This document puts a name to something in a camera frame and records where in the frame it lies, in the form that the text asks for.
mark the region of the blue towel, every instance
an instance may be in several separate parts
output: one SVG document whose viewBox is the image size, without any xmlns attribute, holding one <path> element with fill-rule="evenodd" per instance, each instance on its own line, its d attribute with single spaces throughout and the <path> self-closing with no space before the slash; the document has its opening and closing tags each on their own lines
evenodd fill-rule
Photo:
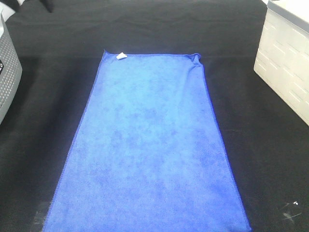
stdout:
<svg viewBox="0 0 309 232">
<path fill-rule="evenodd" d="M 199 58 L 104 53 L 44 232 L 251 231 Z"/>
</svg>

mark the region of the white plastic container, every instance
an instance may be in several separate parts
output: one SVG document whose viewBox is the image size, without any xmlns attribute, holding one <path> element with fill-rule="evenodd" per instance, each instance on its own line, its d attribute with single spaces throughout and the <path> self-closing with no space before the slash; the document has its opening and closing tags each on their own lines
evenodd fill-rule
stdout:
<svg viewBox="0 0 309 232">
<path fill-rule="evenodd" d="M 0 20 L 0 123 L 16 93 L 22 68 L 1 14 Z"/>
<path fill-rule="evenodd" d="M 254 71 L 309 125 L 309 1 L 267 8 Z"/>
</svg>

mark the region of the gray plastic basket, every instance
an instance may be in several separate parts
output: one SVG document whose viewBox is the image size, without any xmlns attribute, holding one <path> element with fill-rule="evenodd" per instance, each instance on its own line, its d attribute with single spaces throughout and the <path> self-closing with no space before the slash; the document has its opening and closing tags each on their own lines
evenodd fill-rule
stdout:
<svg viewBox="0 0 309 232">
<path fill-rule="evenodd" d="M 0 123 L 16 93 L 22 68 L 10 34 L 1 15 L 0 21 Z"/>
</svg>

